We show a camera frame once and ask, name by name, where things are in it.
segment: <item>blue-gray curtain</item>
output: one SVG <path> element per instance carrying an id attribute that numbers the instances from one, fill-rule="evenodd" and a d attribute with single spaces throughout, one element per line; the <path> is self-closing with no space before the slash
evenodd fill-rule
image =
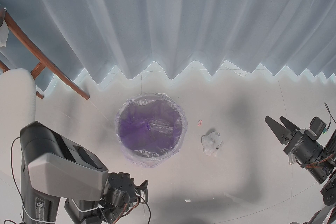
<path id="1" fill-rule="evenodd" d="M 0 0 L 33 42 L 71 79 L 96 83 L 117 65 L 133 78 L 153 60 L 174 78 L 193 60 L 213 74 L 228 60 L 273 74 L 285 64 L 329 77 L 336 69 L 335 0 Z M 0 60 L 38 62 L 10 35 Z M 45 70 L 37 85 L 45 89 Z"/>

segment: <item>floor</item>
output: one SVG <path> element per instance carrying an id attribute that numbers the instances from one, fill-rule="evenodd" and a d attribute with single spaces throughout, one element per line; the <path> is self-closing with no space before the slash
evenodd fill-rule
<path id="1" fill-rule="evenodd" d="M 154 62 L 132 80 L 115 67 L 99 85 L 85 71 L 75 82 L 90 93 L 89 100 L 54 78 L 46 97 L 37 100 L 36 120 L 94 152 L 110 171 L 128 172 L 136 184 L 147 179 L 151 224 L 303 223 L 323 207 L 322 186 L 297 164 L 288 164 L 264 118 L 285 116 L 301 128 L 314 116 L 328 121 L 324 102 L 336 115 L 335 75 L 296 76 L 285 67 L 273 76 L 262 65 L 246 73 L 225 62 L 211 77 L 192 62 L 170 80 Z M 179 153 L 155 168 L 126 161 L 115 137 L 114 116 L 121 105 L 146 92 L 166 93 L 188 120 Z M 216 157 L 206 156 L 201 144 L 201 136 L 212 130 L 224 139 Z M 325 145 L 330 135 L 319 142 Z M 148 217 L 141 205 L 120 224 L 145 224 Z M 62 202 L 57 223 L 71 223 Z"/>

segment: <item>curtain fold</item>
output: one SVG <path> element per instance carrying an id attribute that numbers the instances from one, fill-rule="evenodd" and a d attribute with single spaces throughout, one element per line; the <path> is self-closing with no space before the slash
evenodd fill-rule
<path id="1" fill-rule="evenodd" d="M 131 79 L 152 61 L 173 79 L 198 60 L 212 75 L 228 60 L 272 74 L 288 65 L 329 77 L 336 69 L 336 0 L 0 0 L 33 42 L 71 79 L 96 83 L 117 65 Z M 32 69 L 15 37 L 0 52 Z M 37 85 L 45 89 L 52 74 Z"/>

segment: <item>plastic bag liner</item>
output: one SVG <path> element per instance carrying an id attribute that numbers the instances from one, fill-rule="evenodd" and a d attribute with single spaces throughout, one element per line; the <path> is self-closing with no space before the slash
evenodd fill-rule
<path id="1" fill-rule="evenodd" d="M 177 153 L 187 131 L 183 109 L 165 94 L 128 99 L 115 116 L 115 132 L 129 161 L 155 167 Z"/>

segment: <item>wooden chair frame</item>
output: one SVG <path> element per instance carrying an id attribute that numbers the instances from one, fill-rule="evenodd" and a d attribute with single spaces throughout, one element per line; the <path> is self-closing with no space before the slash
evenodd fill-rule
<path id="1" fill-rule="evenodd" d="M 67 84 L 70 88 L 72 88 L 75 92 L 77 92 L 80 96 L 88 100 L 90 96 L 84 92 L 81 88 L 79 88 L 71 79 L 69 79 L 60 69 L 57 68 L 56 65 L 50 61 L 47 56 L 44 55 L 42 51 L 27 37 L 27 35 L 21 30 L 21 28 L 16 24 L 10 14 L 6 11 L 5 8 L 0 8 L 0 15 L 4 17 L 4 21 L 7 23 L 10 31 L 21 41 L 21 43 L 32 53 L 36 58 L 40 60 L 40 62 L 34 67 L 31 71 L 31 75 L 33 79 L 36 79 L 37 76 L 44 70 L 45 67 L 49 68 L 55 75 L 57 75 L 65 84 Z M 6 72 L 9 68 L 0 61 L 0 68 Z M 36 95 L 43 98 L 43 94 L 36 91 Z"/>

